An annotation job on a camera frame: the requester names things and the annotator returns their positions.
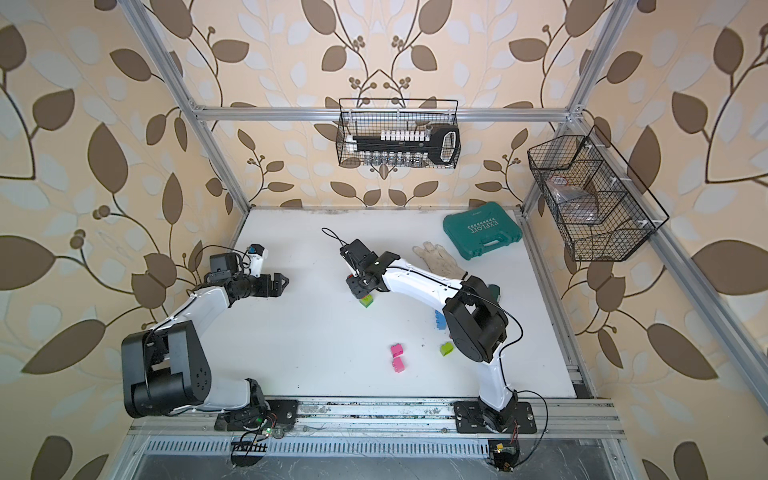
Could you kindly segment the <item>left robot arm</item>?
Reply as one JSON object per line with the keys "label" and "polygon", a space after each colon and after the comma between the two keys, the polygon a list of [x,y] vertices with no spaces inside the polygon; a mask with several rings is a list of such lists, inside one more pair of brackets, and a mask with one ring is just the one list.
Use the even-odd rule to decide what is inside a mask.
{"label": "left robot arm", "polygon": [[187,411],[223,413],[251,423],[270,413],[258,382],[216,376],[200,336],[242,299],[277,298],[289,284],[280,273],[266,274],[267,250],[210,257],[210,272],[186,302],[159,325],[127,336],[121,344],[124,407],[133,418],[179,415]]}

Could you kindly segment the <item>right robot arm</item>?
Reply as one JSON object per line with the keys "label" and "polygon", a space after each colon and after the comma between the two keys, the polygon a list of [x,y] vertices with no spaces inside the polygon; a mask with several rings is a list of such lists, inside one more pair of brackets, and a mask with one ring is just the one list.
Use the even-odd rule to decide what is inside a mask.
{"label": "right robot arm", "polygon": [[507,340],[509,319],[479,278],[448,279],[419,269],[399,255],[381,255],[355,241],[340,248],[351,270],[346,283],[359,300],[373,291],[394,292],[440,311],[455,347],[479,364],[479,403],[487,426],[501,432],[516,403],[506,385],[497,353]]}

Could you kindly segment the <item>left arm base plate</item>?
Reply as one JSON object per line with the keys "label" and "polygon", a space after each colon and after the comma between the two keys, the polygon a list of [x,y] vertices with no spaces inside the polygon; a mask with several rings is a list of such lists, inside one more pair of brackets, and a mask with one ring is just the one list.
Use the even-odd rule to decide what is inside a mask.
{"label": "left arm base plate", "polygon": [[215,431],[245,432],[277,428],[281,432],[293,429],[298,418],[299,401],[269,399],[241,409],[220,413],[214,423]]}

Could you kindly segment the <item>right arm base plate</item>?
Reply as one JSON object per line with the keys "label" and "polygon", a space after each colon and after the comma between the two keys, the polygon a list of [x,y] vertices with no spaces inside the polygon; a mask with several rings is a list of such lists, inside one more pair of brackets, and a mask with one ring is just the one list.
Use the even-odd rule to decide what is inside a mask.
{"label": "right arm base plate", "polygon": [[511,400],[501,411],[480,400],[456,401],[452,404],[456,430],[460,434],[498,433],[511,435],[538,432],[531,404]]}

